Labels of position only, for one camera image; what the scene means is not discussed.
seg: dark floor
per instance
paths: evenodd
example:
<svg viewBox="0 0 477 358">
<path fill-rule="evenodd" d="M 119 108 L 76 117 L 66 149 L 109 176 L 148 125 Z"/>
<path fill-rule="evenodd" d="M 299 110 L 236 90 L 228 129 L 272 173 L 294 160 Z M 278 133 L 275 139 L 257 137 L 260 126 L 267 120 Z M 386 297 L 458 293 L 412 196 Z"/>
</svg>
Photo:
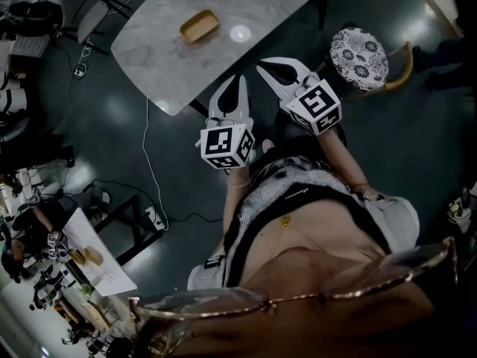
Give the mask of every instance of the dark floor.
<svg viewBox="0 0 477 358">
<path fill-rule="evenodd" d="M 132 6 L 136 8 L 141 2 L 132 0 Z M 349 21 L 373 33 L 386 51 L 406 40 L 424 49 L 433 49 L 443 40 L 443 31 L 423 0 L 329 0 L 323 31 L 318 30 L 315 5 L 306 5 L 223 76 L 242 72 L 247 77 L 259 139 L 274 123 L 278 105 L 254 69 L 256 60 L 296 57 L 316 67 L 332 36 Z M 109 48 L 123 25 L 119 15 L 109 16 L 101 25 L 108 35 L 91 41 Z M 75 65 L 82 47 L 65 39 L 58 43 Z M 66 189 L 79 190 L 93 178 L 118 180 L 145 190 L 158 202 L 141 147 L 145 97 L 112 55 L 93 53 L 86 61 L 88 72 L 82 81 L 73 83 L 71 103 L 71 75 L 64 52 L 49 46 L 38 77 L 50 126 L 67 107 L 56 132 L 63 132 L 66 141 L 73 144 L 78 162 L 66 177 Z M 413 76 L 396 92 L 347 102 L 342 122 L 349 149 L 372 185 L 409 199 L 420 215 L 422 230 L 460 187 L 466 150 L 473 145 L 474 133 L 473 103 L 465 97 L 466 90 L 427 92 L 424 77 Z M 200 100 L 207 103 L 213 90 L 204 92 Z M 208 219 L 221 218 L 226 175 L 201 161 L 194 147 L 204 118 L 190 107 L 171 117 L 151 105 L 150 121 L 147 149 L 168 216 L 184 219 L 190 213 L 200 213 Z M 113 184 L 104 187 L 111 192 L 113 204 L 135 193 Z M 147 198 L 142 202 L 144 208 L 149 205 Z M 103 238 L 115 254 L 131 242 L 122 232 L 119 237 L 109 232 Z M 220 238 L 220 222 L 208 224 L 197 216 L 184 223 L 172 222 L 163 238 L 124 268 L 142 295 L 184 289 L 191 268 L 208 257 Z"/>
</svg>

